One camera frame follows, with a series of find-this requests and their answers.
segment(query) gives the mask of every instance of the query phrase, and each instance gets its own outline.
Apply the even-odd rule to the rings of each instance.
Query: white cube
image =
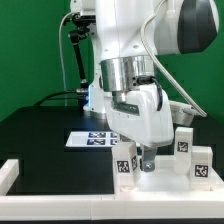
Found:
[[[187,175],[191,166],[193,128],[178,127],[175,132],[174,172]]]
[[[213,153],[211,147],[193,146],[191,155],[191,190],[211,189],[211,169]]]
[[[112,148],[114,177],[119,186],[134,187],[140,179],[135,142],[119,142]]]

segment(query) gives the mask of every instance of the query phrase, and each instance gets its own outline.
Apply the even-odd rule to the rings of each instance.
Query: white block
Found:
[[[193,142],[193,128],[178,127],[175,132],[174,172],[189,174],[191,166],[191,150]]]
[[[210,147],[193,146],[191,156],[191,190],[210,191],[213,153]]]
[[[0,169],[0,196],[5,196],[19,175],[19,161],[7,160]]]
[[[140,179],[136,143],[119,142],[112,148],[112,155],[115,183],[120,187],[135,187]]]

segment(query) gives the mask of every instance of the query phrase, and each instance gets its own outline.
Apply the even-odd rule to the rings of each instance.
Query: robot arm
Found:
[[[109,126],[141,143],[143,169],[152,171],[153,167],[147,168],[146,160],[154,159],[158,147],[171,144],[173,122],[166,93],[159,91],[152,81],[154,60],[142,41],[140,29],[151,16],[144,33],[153,55],[201,52],[217,36],[219,20],[214,0],[95,0],[95,4],[80,0],[76,3],[81,14],[93,11],[96,14]]]

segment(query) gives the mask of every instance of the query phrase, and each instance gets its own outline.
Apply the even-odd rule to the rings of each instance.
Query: black table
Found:
[[[8,195],[112,194],[110,148],[67,150],[72,130],[106,131],[105,120],[75,107],[26,107],[0,124],[0,158],[19,159],[20,175]]]

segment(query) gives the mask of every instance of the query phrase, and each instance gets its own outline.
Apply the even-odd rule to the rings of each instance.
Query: green backdrop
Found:
[[[224,123],[224,1],[216,0],[220,13],[219,36],[203,53],[163,56],[160,60],[206,112]],[[0,1],[0,120],[19,107],[33,105],[40,98],[63,90],[58,48],[58,29],[70,0]],[[63,29],[67,85],[78,86],[74,53]],[[92,77],[90,41],[81,44],[84,65]],[[162,79],[170,99],[182,98]]]

